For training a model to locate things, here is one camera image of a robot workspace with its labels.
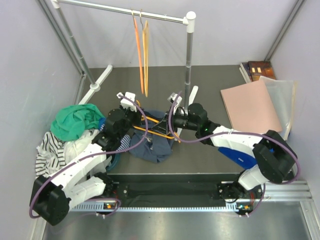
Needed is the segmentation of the yellow orange plastic hanger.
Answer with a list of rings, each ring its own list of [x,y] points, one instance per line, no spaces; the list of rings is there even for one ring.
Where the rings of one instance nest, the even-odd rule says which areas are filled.
[[[144,113],[148,123],[148,133],[144,141],[148,146],[164,145],[172,147],[175,138],[169,133],[169,128],[165,123],[169,113],[154,109],[145,109]]]

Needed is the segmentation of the navy blue tank top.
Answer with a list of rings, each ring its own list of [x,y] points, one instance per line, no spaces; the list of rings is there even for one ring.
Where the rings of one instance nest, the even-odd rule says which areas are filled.
[[[130,147],[137,144],[141,139],[143,139],[143,142],[129,150],[129,153],[136,158],[155,164],[165,161],[173,152],[172,147],[175,139],[162,137],[150,132],[143,138],[144,133],[145,130],[134,129],[130,140]]]

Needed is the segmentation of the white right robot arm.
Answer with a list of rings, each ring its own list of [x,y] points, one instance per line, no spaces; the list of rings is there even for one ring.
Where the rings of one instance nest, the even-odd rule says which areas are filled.
[[[175,136],[178,129],[195,131],[197,141],[218,148],[218,151],[241,166],[244,171],[233,185],[233,192],[245,198],[258,185],[271,182],[289,184],[299,174],[297,155],[274,130],[264,134],[241,132],[214,123],[199,103],[191,104],[187,112],[172,106],[152,128],[154,132]]]

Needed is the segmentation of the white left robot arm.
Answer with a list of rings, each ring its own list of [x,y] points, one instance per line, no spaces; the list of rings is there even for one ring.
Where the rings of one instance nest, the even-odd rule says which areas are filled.
[[[59,224],[72,210],[94,197],[109,198],[114,191],[111,180],[104,173],[97,173],[84,182],[81,179],[97,165],[102,156],[109,158],[121,151],[122,138],[141,121],[144,112],[131,92],[117,94],[119,108],[109,112],[104,130],[66,166],[48,177],[39,176],[33,183],[29,216],[43,218],[50,225]]]

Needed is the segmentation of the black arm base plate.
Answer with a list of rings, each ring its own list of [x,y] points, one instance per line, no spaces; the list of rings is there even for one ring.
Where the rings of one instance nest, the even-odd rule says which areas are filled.
[[[262,188],[245,190],[233,173],[107,174],[110,196],[123,207],[222,207],[227,201],[252,203]]]

